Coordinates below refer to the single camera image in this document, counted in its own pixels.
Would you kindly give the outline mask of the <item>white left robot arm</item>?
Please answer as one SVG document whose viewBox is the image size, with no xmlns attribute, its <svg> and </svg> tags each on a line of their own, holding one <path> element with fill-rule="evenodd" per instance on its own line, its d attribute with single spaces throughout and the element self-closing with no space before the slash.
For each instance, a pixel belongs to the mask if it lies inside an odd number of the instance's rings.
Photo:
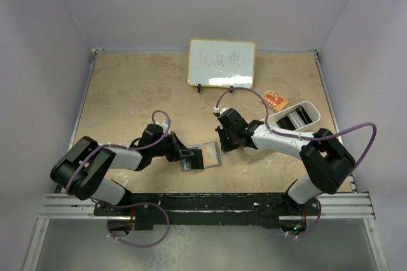
<svg viewBox="0 0 407 271">
<path fill-rule="evenodd" d="M 110 210 L 124 215 L 130 210 L 131 200 L 126 189 L 105 178 L 109 169 L 141 171 L 155 157 L 169 162 L 184 160 L 191 169 L 203 169 L 200 149 L 187 148 L 175 132 L 166 133 L 159 124 L 150 123 L 142 136 L 129 147 L 100 145 L 91 137 L 82 137 L 50 172 L 50 179 L 80 200 L 89 198 L 105 201 Z"/>
</svg>

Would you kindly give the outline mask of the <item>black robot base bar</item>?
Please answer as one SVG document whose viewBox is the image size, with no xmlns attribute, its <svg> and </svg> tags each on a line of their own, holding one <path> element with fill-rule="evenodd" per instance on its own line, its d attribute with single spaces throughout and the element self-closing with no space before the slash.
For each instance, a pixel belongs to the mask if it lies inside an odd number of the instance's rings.
<svg viewBox="0 0 407 271">
<path fill-rule="evenodd" d="M 136 231 L 155 225 L 260 226 L 299 233 L 307 217 L 320 216 L 316 198 L 298 205 L 284 193 L 132 193 L 118 205 L 92 199 L 95 214 L 110 219 L 129 217 Z"/>
</svg>

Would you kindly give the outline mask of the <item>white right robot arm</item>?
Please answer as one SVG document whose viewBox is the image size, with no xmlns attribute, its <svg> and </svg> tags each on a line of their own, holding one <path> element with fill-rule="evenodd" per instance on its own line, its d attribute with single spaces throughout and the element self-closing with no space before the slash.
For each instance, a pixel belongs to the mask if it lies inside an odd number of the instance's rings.
<svg viewBox="0 0 407 271">
<path fill-rule="evenodd" d="M 259 120 L 248 123 L 233 108 L 214 108 L 214 115 L 222 151 L 242 148 L 256 155 L 270 150 L 303 162 L 307 175 L 295 181 L 283 198 L 283 208 L 289 214 L 298 214 L 308 200 L 322 193 L 335 194 L 354 169 L 354 157 L 328 129 L 304 134 L 284 131 Z"/>
</svg>

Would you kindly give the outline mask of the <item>grey card holder wallet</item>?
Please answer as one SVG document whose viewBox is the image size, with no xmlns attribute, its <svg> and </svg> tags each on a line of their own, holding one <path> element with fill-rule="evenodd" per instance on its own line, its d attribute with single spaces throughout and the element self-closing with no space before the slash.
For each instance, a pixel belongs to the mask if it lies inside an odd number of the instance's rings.
<svg viewBox="0 0 407 271">
<path fill-rule="evenodd" d="M 181 170 L 183 172 L 204 170 L 222 165 L 217 142 L 190 145 L 187 148 L 194 152 L 194 157 L 181 161 Z"/>
</svg>

